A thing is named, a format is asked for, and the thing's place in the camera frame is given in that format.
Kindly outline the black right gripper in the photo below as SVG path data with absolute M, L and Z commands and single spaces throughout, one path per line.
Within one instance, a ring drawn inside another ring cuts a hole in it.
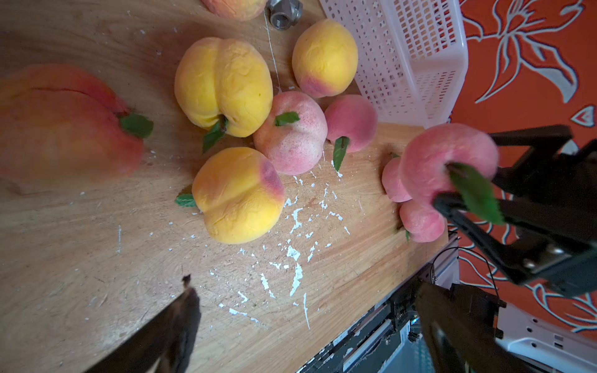
M 543 280 L 573 298 L 596 289 L 596 142 L 574 155 L 563 148 L 572 129 L 563 124 L 494 133 L 500 147 L 526 147 L 494 184 L 512 200 L 498 206 L 517 238 L 503 244 L 465 216 L 457 193 L 439 194 L 433 206 L 474 242 L 509 281 Z

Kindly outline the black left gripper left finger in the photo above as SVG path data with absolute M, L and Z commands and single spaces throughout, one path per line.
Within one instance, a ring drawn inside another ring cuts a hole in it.
M 163 311 L 88 372 L 185 372 L 201 321 L 200 298 L 191 275 L 183 292 Z

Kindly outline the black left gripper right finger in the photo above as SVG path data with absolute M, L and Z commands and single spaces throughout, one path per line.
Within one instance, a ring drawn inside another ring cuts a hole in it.
M 526 372 L 520 359 L 500 347 L 497 318 L 505 302 L 479 288 L 424 282 L 415 296 L 421 332 L 437 372 Z

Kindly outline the pink peach with leaf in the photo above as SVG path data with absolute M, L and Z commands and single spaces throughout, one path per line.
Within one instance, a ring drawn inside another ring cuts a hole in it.
M 408 144 L 399 174 L 408 194 L 421 206 L 432 208 L 437 195 L 457 192 L 469 212 L 504 225 L 491 186 L 498 161 L 498 147 L 487 133 L 465 124 L 442 124 Z

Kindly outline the yellow peach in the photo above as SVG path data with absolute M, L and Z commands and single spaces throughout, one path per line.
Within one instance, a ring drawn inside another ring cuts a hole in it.
M 181 207 L 198 208 L 211 238 L 224 244 L 254 241 L 278 222 L 285 188 L 271 161 L 248 147 L 224 149 L 197 173 Z
M 189 121 L 205 129 L 202 152 L 225 135 L 247 138 L 267 119 L 273 85 L 267 63 L 249 43 L 205 37 L 178 65 L 174 93 Z
M 337 96 L 353 81 L 359 50 L 348 29 L 334 20 L 320 20 L 297 40 L 292 70 L 299 88 L 312 98 Z

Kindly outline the red orange peach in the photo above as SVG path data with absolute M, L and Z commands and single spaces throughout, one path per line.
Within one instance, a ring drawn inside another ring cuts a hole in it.
M 153 128 L 87 71 L 30 65 L 1 80 L 1 177 L 36 189 L 118 181 Z

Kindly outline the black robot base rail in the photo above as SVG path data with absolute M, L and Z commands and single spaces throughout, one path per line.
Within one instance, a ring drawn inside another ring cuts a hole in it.
M 459 243 L 458 235 L 449 233 L 448 244 L 433 260 L 328 343 L 300 371 L 435 371 L 421 332 L 415 298 L 424 283 L 450 288 L 460 282 Z

